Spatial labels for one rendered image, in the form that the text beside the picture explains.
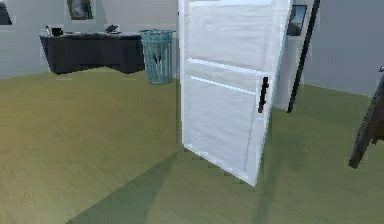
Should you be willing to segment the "white room door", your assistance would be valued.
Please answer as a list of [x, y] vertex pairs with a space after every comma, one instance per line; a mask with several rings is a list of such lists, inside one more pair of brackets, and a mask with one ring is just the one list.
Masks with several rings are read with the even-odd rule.
[[[178, 0], [182, 144], [255, 185], [292, 0]], [[269, 88], [258, 113], [263, 77]]]

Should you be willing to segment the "teal mesh waste bin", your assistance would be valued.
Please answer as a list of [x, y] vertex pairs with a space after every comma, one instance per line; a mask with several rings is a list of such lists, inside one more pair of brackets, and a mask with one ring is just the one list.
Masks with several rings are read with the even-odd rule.
[[139, 32], [143, 46], [145, 71], [152, 85], [172, 82], [173, 30], [148, 29]]

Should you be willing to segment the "black desk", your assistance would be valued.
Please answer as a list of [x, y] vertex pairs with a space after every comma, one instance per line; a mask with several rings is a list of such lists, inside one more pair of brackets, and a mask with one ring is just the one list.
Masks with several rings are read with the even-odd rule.
[[138, 34], [40, 35], [50, 71], [61, 75], [108, 67], [129, 74], [145, 69]]

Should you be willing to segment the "dark brown chair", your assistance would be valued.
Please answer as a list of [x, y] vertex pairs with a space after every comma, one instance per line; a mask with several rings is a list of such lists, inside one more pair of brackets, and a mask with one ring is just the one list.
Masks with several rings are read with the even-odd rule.
[[384, 119], [384, 65], [379, 72], [382, 74], [380, 82], [358, 129], [349, 159], [348, 165], [354, 169], [358, 168], [371, 141], [378, 139], [376, 132]]

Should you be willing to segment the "dark window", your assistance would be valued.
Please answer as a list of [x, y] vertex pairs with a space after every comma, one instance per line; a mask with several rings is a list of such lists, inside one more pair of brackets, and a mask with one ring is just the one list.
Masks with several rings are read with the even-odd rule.
[[0, 2], [0, 25], [11, 25], [12, 21], [4, 2]]

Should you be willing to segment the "black door frame post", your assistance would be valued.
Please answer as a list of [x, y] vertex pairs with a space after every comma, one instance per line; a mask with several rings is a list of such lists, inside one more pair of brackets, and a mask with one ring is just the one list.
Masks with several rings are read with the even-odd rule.
[[307, 53], [309, 50], [309, 45], [311, 42], [312, 33], [313, 33], [313, 30], [315, 27], [315, 22], [316, 22], [316, 17], [317, 17], [317, 13], [319, 10], [319, 6], [320, 6], [320, 0], [314, 0], [313, 6], [311, 9], [311, 14], [310, 14], [307, 32], [306, 32], [304, 43], [303, 43], [303, 49], [302, 49], [301, 54], [300, 54], [299, 65], [297, 67], [297, 72], [296, 72], [296, 76], [294, 79], [294, 85], [293, 85], [293, 88], [291, 91], [291, 96], [290, 96], [290, 101], [289, 101], [288, 108], [287, 108], [287, 113], [291, 113], [293, 111], [293, 108], [294, 108], [294, 103], [295, 103], [298, 89], [300, 86], [300, 80], [301, 80], [303, 69], [305, 66], [306, 56], [307, 56]]

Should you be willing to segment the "dark framed wall picture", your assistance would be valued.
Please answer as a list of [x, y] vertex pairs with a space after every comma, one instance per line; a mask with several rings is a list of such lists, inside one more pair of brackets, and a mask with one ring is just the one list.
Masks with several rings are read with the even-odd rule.
[[290, 20], [287, 28], [287, 34], [289, 36], [301, 35], [306, 11], [307, 11], [306, 5], [292, 6]]

